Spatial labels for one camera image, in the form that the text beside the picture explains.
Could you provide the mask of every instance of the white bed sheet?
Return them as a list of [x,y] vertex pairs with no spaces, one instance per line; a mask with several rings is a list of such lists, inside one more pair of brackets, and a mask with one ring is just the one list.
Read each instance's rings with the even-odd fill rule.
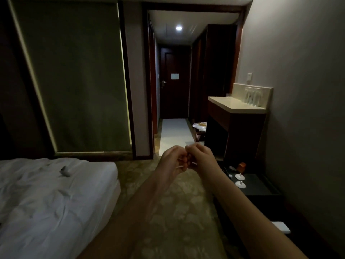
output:
[[[60,170],[67,166],[71,177]],[[0,161],[0,258],[75,258],[117,185],[113,162]]]

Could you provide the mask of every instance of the white sign on door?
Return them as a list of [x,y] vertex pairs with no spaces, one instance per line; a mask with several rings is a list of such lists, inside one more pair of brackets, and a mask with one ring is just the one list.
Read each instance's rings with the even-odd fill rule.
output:
[[170,74],[171,80],[178,80],[178,74]]

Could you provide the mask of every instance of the orange object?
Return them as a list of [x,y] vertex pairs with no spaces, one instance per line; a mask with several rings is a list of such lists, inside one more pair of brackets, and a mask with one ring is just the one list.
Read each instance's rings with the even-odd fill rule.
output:
[[244,170],[246,169],[246,163],[240,163],[237,167],[237,170],[240,172],[240,174],[244,173]]

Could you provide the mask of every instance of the forearm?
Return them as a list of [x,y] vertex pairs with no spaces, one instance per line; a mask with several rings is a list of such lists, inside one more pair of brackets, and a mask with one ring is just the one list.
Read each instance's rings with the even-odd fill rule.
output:
[[78,258],[97,258],[100,254],[102,258],[129,258],[137,240],[147,228],[161,194],[162,189],[153,174]]
[[204,175],[252,258],[306,258],[217,167]]

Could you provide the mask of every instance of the white floor mat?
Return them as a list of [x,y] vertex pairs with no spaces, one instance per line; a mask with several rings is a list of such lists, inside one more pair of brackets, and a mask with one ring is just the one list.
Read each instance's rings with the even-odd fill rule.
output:
[[194,143],[186,119],[163,119],[159,156],[174,145],[185,147]]

